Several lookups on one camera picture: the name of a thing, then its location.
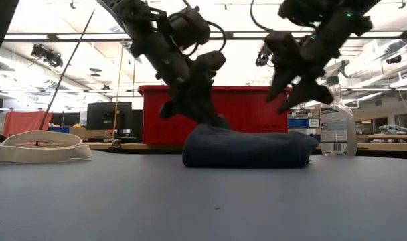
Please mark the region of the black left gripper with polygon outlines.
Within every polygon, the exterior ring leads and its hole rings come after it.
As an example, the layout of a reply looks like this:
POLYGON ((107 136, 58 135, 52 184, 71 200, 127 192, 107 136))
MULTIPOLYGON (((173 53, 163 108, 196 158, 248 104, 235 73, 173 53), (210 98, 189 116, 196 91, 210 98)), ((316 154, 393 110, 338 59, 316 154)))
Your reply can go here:
POLYGON ((133 19, 131 52, 136 58, 144 55, 156 70, 156 79, 169 87, 171 100, 161 106, 162 119, 182 115, 197 123, 223 127, 224 120, 212 101, 212 87, 225 56, 213 50, 192 61, 180 50, 181 46, 196 44, 198 35, 198 25, 190 19, 160 19, 156 28, 148 19, 133 19))

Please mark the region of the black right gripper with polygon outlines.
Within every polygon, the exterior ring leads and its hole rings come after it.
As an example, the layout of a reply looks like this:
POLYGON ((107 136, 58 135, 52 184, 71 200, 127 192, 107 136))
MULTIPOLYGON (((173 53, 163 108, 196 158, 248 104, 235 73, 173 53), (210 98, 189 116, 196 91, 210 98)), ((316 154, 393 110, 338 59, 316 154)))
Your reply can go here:
MULTIPOLYGON (((322 31, 315 31, 300 40, 287 31, 273 31, 264 38, 264 44, 272 52, 274 66, 266 102, 272 102, 298 76, 316 79, 326 74, 327 34, 322 31)), ((301 80, 293 87, 277 113, 282 114, 311 100, 331 104, 333 95, 328 87, 318 85, 314 80, 301 80)))

